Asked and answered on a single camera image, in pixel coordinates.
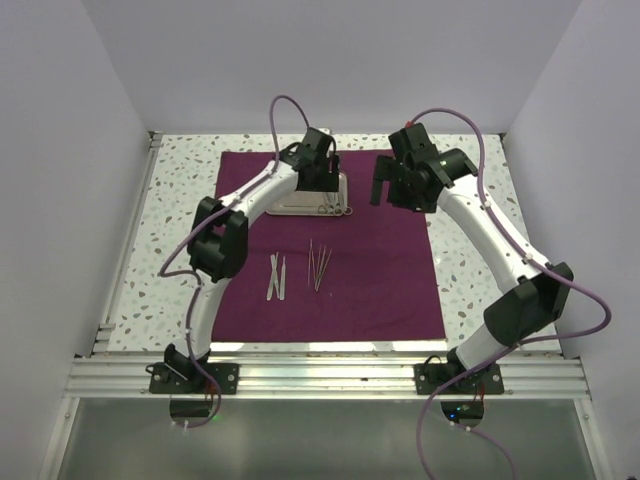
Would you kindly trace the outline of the thin pointed steel tweezers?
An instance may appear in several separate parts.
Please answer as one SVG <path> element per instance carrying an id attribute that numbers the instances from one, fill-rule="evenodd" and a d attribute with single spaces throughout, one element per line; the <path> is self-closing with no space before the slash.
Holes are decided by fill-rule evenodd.
<path id="1" fill-rule="evenodd" d="M 333 250 L 332 250 L 332 249 L 328 249 L 328 248 L 326 247 L 326 253 L 325 253 L 325 258 L 324 258 L 324 266 L 323 266 L 322 273 L 321 273 L 321 282 L 320 282 L 319 290 L 320 290 L 320 288 L 321 288 L 322 280 L 323 280 L 323 278 L 324 278 L 324 275 L 325 275 L 325 272 L 326 272 L 326 270 L 327 270 L 327 267 L 328 267 L 329 261 L 330 261 L 330 259 L 331 259 L 332 252 L 333 252 Z"/>

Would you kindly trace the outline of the purple cloth wrap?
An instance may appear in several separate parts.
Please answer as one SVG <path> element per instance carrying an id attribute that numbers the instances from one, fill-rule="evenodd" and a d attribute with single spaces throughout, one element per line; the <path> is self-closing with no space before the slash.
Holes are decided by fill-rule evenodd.
<path id="1" fill-rule="evenodd" d="M 344 152 L 350 216 L 263 214 L 249 230 L 247 261 L 227 287 L 213 327 L 218 342 L 438 340 L 445 336 L 426 219 L 370 204 L 377 152 Z M 332 256 L 318 292 L 307 286 L 309 240 Z M 266 300 L 270 256 L 286 297 Z"/>

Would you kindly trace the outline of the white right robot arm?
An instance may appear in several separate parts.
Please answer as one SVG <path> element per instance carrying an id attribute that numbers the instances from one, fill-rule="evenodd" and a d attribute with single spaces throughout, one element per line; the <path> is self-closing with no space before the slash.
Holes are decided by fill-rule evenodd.
<path id="1" fill-rule="evenodd" d="M 484 310 L 482 325 L 447 356 L 447 384 L 468 392 L 481 380 L 479 364 L 559 318 L 569 293 L 565 283 L 574 276 L 566 263 L 553 265 L 531 246 L 517 252 L 524 237 L 511 224 L 504 232 L 496 227 L 505 216 L 462 150 L 439 151 L 420 123 L 392 133 L 389 142 L 391 155 L 375 162 L 371 204 L 386 200 L 412 212 L 442 210 L 479 252 L 501 293 Z"/>

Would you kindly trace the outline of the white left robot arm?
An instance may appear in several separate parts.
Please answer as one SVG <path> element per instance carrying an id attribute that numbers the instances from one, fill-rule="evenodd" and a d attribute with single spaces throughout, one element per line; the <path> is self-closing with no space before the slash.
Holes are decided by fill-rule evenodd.
<path id="1" fill-rule="evenodd" d="M 276 201 L 296 192 L 339 190 L 339 155 L 335 139 L 309 127 L 300 142 L 275 152 L 274 159 L 247 183 L 221 198 L 198 204 L 191 232 L 179 245 L 189 256 L 196 289 L 185 316 L 183 338 L 170 344 L 164 365 L 185 392 L 215 383 L 205 366 L 211 333 L 224 292 L 244 267 L 252 224 Z"/>

